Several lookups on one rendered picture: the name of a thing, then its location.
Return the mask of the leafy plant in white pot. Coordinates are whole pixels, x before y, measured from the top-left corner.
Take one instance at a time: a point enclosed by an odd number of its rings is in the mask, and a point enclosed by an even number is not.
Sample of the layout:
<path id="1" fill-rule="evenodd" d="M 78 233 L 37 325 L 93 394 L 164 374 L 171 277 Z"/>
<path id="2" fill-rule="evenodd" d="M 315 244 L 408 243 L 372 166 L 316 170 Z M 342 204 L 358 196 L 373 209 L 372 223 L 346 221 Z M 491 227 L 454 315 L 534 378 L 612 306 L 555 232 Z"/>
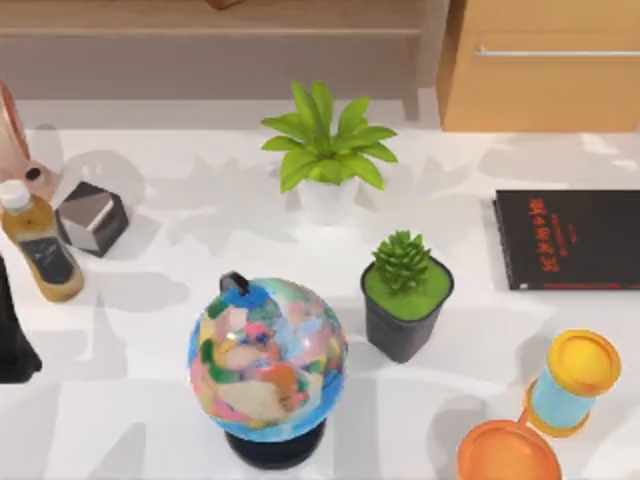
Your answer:
<path id="1" fill-rule="evenodd" d="M 311 220 L 324 225 L 338 223 L 348 215 L 361 183 L 384 189 L 375 162 L 398 161 L 384 144 L 397 132 L 369 123 L 368 97 L 350 101 L 335 115 L 332 93 L 322 81 L 313 82 L 309 89 L 294 81 L 291 94 L 294 111 L 261 121 L 277 132 L 261 149 L 282 154 L 282 194 L 296 191 Z"/>

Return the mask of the succulent plant in black pot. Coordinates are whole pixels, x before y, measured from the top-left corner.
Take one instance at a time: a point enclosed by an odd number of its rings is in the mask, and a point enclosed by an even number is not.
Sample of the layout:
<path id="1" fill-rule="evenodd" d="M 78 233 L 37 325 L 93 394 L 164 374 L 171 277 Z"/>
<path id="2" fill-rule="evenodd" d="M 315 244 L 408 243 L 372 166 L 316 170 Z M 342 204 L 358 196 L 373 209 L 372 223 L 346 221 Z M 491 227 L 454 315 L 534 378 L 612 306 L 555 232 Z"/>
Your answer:
<path id="1" fill-rule="evenodd" d="M 406 363 L 430 339 L 454 277 L 423 235 L 409 230 L 391 233 L 372 256 L 360 277 L 366 337 L 391 361 Z"/>

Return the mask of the colourful globe on black stand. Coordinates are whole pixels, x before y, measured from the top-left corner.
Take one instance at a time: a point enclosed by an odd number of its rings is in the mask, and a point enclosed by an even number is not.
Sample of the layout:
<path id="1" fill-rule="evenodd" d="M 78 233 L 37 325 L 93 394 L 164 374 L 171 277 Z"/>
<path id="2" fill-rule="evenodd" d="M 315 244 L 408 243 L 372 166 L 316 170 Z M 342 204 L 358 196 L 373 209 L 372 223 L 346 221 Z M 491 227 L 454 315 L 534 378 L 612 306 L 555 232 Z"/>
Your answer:
<path id="1" fill-rule="evenodd" d="M 247 464 L 283 470 L 309 458 L 345 381 L 348 343 L 334 309 L 304 285 L 230 271 L 189 337 L 202 410 Z"/>

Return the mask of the open wooden shelf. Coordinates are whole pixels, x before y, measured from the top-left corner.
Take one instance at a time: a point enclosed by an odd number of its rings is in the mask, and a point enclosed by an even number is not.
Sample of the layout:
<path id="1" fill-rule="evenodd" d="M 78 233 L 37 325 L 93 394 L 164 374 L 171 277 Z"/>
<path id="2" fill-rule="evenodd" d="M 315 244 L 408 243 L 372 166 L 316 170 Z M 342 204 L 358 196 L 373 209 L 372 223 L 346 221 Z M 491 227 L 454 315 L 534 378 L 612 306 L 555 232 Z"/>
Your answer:
<path id="1" fill-rule="evenodd" d="M 0 0 L 0 80 L 28 127 L 239 128 L 290 84 L 431 123 L 448 0 Z"/>

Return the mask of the dark metal cube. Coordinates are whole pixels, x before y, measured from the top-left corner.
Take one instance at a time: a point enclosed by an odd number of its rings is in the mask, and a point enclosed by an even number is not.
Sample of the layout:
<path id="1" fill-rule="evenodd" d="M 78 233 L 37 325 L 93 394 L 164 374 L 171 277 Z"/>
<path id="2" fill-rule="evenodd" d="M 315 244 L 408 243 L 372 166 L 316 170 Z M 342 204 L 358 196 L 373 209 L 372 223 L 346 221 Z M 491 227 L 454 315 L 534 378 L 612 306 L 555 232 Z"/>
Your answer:
<path id="1" fill-rule="evenodd" d="M 54 211 L 62 240 L 78 250 L 102 258 L 129 226 L 119 195 L 80 181 Z"/>

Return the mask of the black book with red print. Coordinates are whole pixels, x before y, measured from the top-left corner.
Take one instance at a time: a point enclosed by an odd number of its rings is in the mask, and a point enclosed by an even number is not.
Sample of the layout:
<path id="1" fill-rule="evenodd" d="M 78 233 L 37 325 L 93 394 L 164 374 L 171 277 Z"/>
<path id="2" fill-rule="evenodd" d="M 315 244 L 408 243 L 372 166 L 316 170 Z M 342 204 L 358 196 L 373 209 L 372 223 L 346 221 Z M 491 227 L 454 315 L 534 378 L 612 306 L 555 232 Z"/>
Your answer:
<path id="1" fill-rule="evenodd" d="M 640 290 L 640 190 L 498 190 L 512 290 Z"/>

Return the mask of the amber bottle with white cap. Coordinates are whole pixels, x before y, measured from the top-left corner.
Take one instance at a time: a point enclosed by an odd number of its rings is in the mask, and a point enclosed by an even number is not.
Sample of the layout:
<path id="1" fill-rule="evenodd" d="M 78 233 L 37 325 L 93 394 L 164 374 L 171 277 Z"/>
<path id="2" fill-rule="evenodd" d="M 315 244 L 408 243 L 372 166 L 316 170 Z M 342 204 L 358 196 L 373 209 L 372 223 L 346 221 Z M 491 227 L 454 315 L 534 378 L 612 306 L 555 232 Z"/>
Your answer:
<path id="1" fill-rule="evenodd" d="M 21 252 L 44 298 L 60 303 L 74 298 L 84 287 L 80 265 L 57 230 L 50 204 L 32 194 L 21 180 L 0 183 L 0 224 Z"/>

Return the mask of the wooden cupboard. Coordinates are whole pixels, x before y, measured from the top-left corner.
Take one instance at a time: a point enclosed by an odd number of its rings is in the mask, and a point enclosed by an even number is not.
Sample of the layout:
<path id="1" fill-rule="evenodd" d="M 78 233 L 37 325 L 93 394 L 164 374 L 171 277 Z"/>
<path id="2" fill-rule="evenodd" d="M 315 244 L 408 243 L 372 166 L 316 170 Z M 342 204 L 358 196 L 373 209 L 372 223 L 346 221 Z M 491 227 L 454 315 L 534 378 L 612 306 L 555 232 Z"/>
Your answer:
<path id="1" fill-rule="evenodd" d="M 449 0 L 436 79 L 443 129 L 640 129 L 640 58 L 487 58 L 490 50 L 640 51 L 640 0 Z"/>

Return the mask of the blue can with yellow lid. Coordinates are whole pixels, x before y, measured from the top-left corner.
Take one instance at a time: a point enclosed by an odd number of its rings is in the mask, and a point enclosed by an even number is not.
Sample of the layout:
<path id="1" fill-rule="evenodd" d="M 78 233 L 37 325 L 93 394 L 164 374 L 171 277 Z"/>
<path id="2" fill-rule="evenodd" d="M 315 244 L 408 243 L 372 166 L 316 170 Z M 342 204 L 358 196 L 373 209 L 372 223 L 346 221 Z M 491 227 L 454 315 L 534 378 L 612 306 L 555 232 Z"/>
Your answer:
<path id="1" fill-rule="evenodd" d="M 552 341 L 544 368 L 527 389 L 528 422 L 548 436 L 574 435 L 620 373 L 619 354 L 607 338 L 586 329 L 562 332 Z"/>

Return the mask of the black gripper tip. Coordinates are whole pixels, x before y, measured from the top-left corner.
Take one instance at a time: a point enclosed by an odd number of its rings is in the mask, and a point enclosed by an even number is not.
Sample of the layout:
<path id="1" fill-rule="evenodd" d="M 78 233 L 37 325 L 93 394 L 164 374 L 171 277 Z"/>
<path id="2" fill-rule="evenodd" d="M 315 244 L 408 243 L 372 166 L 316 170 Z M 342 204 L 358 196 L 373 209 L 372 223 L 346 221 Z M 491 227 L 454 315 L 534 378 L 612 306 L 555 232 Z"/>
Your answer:
<path id="1" fill-rule="evenodd" d="M 26 383 L 41 369 L 42 361 L 19 323 L 0 255 L 0 384 Z"/>

